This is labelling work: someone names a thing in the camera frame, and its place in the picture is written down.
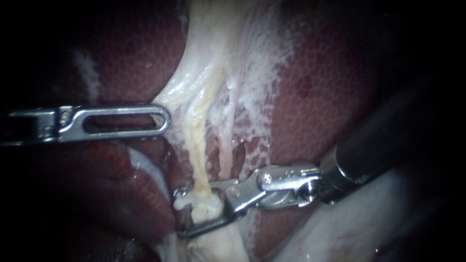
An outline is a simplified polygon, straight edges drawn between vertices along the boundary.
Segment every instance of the white tissue strand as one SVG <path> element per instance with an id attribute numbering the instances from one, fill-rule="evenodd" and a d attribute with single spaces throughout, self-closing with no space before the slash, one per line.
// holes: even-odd
<path id="1" fill-rule="evenodd" d="M 211 192 L 206 172 L 206 135 L 218 141 L 218 177 L 227 179 L 233 166 L 233 147 L 259 139 L 257 152 L 246 156 L 247 170 L 270 164 L 271 112 L 278 95 L 278 68 L 293 55 L 293 35 L 277 16 L 279 1 L 192 0 L 183 57 L 166 87 L 154 99 L 171 113 L 165 134 L 174 147 L 183 173 L 192 172 L 194 188 L 175 208 L 193 207 L 194 222 L 222 212 Z M 248 225 L 254 225 L 255 216 Z M 253 234 L 246 235 L 253 243 Z M 187 244 L 189 261 L 249 261 L 238 225 L 232 224 Z"/>

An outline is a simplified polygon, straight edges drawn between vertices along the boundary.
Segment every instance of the white fibrous tissue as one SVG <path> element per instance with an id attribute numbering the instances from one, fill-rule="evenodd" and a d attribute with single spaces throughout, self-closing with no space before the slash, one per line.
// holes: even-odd
<path id="1" fill-rule="evenodd" d="M 277 65 L 292 55 L 291 42 L 278 41 L 284 34 L 274 30 L 276 5 L 271 2 L 190 1 L 183 57 L 153 101 L 170 111 L 172 125 L 165 136 L 182 165 L 189 163 L 192 170 L 193 189 L 178 197 L 174 208 L 191 205 L 194 223 L 214 219 L 223 211 L 222 200 L 209 186 L 207 133 L 218 142 L 220 179 L 230 178 L 238 142 L 258 137 L 259 147 L 269 148 L 272 101 L 278 94 L 273 83 L 280 80 Z M 244 166 L 252 170 L 269 162 L 267 152 L 253 152 L 245 157 Z M 246 175 L 243 168 L 240 179 Z M 249 261 L 236 223 L 192 239 L 185 252 L 188 261 Z"/>

